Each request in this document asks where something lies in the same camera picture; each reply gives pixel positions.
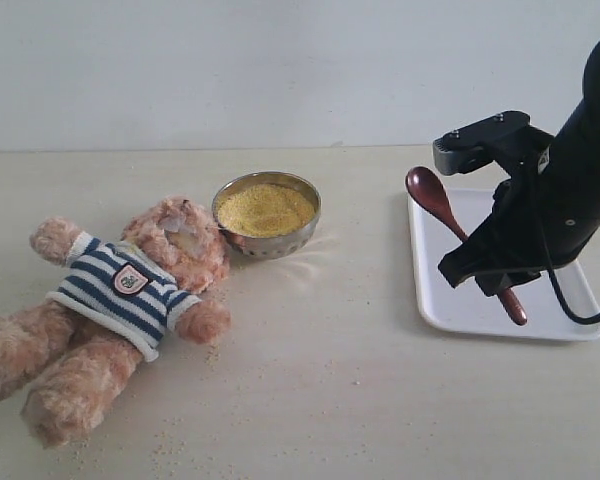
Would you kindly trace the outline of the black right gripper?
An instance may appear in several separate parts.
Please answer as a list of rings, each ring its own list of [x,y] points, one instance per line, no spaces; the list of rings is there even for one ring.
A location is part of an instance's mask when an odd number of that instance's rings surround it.
[[[497,235],[525,266],[545,269],[573,261],[600,226],[600,102],[582,99],[552,135],[522,111],[503,111],[451,130],[432,143],[444,176],[493,161],[511,176],[492,209]]]

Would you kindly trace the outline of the black Piper right robot arm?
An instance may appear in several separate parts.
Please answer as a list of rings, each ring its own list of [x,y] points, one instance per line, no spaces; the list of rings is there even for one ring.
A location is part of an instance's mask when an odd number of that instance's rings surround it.
[[[583,97],[556,135],[527,114],[505,111],[451,131],[434,143],[444,175],[490,162],[510,176],[490,215],[440,263],[458,278],[571,262],[600,226],[600,41],[586,62]]]

